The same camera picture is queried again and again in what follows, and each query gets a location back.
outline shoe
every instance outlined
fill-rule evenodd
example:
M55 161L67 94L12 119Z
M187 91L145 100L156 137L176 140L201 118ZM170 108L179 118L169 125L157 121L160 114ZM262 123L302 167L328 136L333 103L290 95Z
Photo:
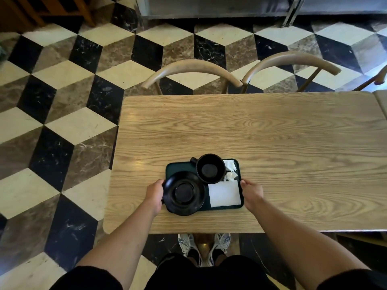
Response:
M199 249L196 246L194 236L192 234L179 234L178 242L184 256L186 258L193 257L197 262L197 267L200 268L203 264L203 259Z
M226 254L227 249L230 246L230 242L231 242L231 234L230 233L217 233L217 234L215 234L214 246L211 248L210 252L208 253L208 265L209 266L215 265L215 260L212 257L214 250L219 249L224 254Z

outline black cup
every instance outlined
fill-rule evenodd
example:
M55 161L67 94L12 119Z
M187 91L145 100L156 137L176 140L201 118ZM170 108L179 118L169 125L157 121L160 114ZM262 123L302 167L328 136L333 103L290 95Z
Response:
M196 165L196 174L208 184L215 184L223 180L226 167L223 160L212 153L207 153L199 159L191 158L191 163Z

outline person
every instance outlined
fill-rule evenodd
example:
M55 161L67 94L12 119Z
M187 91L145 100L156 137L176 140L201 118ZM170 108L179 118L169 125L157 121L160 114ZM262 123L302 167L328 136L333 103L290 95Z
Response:
M116 230L87 253L51 287L60 289L129 289L154 217L161 210L163 180L148 186L144 201ZM386 275L370 270L348 250L303 225L264 198L261 185L240 182L244 205L255 216L305 290L387 289ZM209 265L192 235L179 235L183 255L170 253L160 261L146 289L278 289L253 260L226 257L229 234L216 234Z

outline tiled floor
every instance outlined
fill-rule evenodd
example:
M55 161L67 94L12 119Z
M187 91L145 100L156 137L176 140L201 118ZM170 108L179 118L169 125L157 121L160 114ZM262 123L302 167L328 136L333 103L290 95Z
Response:
M356 87L387 64L381 17L300 17L283 29L280 20L268 19L167 20L141 31L133 0L94 0L93 9L96 28L76 19L23 35L0 33L8 52L0 68L2 289L48 289L103 236L122 100L156 95L140 84L164 65L202 59L241 79L259 60L298 50L342 69L336 77L320 73L307 91L336 91ZM295 91L313 70L265 69L248 92ZM163 78L160 86L164 95L210 94L220 92L221 81L188 73ZM293 275L269 254L266 235L241 234L239 242L242 254L258 257L268 274L295 289ZM143 275L163 254L179 250L175 235L150 236L133 288L143 287Z

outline wooden tabletop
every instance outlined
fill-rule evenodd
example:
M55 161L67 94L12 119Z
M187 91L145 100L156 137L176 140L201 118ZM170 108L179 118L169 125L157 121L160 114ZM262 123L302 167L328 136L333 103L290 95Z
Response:
M239 161L284 213L317 230L387 229L387 121L368 92L133 96L123 102L103 228L112 232L170 162ZM262 232L245 207L177 216L151 233Z

